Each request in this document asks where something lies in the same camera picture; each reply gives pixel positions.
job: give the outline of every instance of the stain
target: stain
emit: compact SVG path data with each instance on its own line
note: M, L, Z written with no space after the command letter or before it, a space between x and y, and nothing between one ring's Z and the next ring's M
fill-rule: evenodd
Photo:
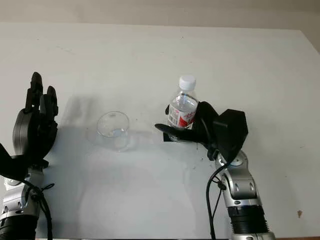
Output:
M61 46L55 46L55 47L56 47L57 49L60 49L60 50L62 50L62 51L64 51L64 52L68 53L68 54L75 55L74 52L72 52L72 51L70 51L70 50L68 50L68 49L65 49L65 48L63 48L63 47L61 47Z
M298 218L300 218L301 215L302 215L302 211L301 211L301 210L298 210L297 213L298 213Z

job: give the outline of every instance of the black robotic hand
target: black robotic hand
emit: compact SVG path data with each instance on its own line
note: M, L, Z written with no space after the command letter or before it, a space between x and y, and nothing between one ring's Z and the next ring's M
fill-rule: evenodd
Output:
M155 127L182 141L201 143L208 150L207 156L211 161L215 160L218 152L227 162L233 161L248 135L243 111L227 109L219 115L206 101L198 103L192 129L160 123L155 124Z

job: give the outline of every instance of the cable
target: cable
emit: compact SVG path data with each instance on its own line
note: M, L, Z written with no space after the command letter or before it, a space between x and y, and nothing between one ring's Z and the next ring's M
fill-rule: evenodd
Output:
M212 220L214 220L214 218L215 218L215 214L216 214L216 210L218 208L218 203L219 203L221 194L222 194L222 189L220 188L219 195L218 195L218 198L216 199L214 210L213 210L213 213L212 213Z
M26 184L29 186L32 190L35 191L36 195L33 195L33 199L39 203L39 206L41 210L43 211L45 218L46 218L46 227L47 227L47 239L48 240L53 240L53 235L52 235L52 219L51 219L51 213L50 209L48 206L48 203L45 199L45 196L43 194L44 190L52 188L55 184L51 183L44 188L38 188L37 186L33 185L31 182L22 180L22 183Z
M213 219L213 216L214 214L216 213L216 210L217 210L217 206L218 206L218 201L216 203L216 206L215 206L215 210L213 212L213 215L212 215L212 211L211 211L211 205L210 205L210 196L209 196L209 193L210 193L210 186L211 186L211 183L214 181L214 178L217 177L218 173L220 173L222 170L224 170L225 168L227 168L229 165L231 164L231 161L227 162L226 164L224 164L223 166L219 167L217 170L215 170L215 172L211 175L211 177L209 178L208 180L208 183L206 185L206 190L205 190L205 198L206 198L206 206L208 208L208 214L209 214L209 224L210 224L210 235L211 235L211 239L212 240L216 240L216 234L215 234L215 228L214 228L214 219Z

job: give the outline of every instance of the white bottle cap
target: white bottle cap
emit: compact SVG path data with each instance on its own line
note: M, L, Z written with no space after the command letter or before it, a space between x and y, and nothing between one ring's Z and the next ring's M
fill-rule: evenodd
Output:
M183 75L179 80L179 87L182 90L193 91L196 86L196 78L192 75Z

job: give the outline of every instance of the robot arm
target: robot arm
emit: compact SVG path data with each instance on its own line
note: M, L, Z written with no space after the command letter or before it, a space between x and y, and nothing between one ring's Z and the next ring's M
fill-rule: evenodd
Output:
M227 162L219 153L216 168ZM223 198L232 225L232 240L275 240L269 231L256 183L248 170L248 158L240 151L227 168L220 172L225 186Z
M16 119L13 129L15 156L10 156L0 144L0 175L6 193L0 215L0 239L35 239L35 229L43 210L47 218L48 239L52 239L52 223L44 189L43 169L48 166L44 157L50 151L57 135L58 114L56 91L49 86L43 94L42 78L32 75L31 87L27 90L25 108Z
M164 134L182 141L198 142L207 149L207 157L215 161L216 171L209 178L206 200L209 213L210 233L216 240L209 190L217 174L218 186L223 190L233 230L233 240L274 240L264 217L260 196L248 170L247 156L241 151L248 134L243 111L227 109L218 115L207 102L199 102L192 129L176 129L164 124L155 127Z

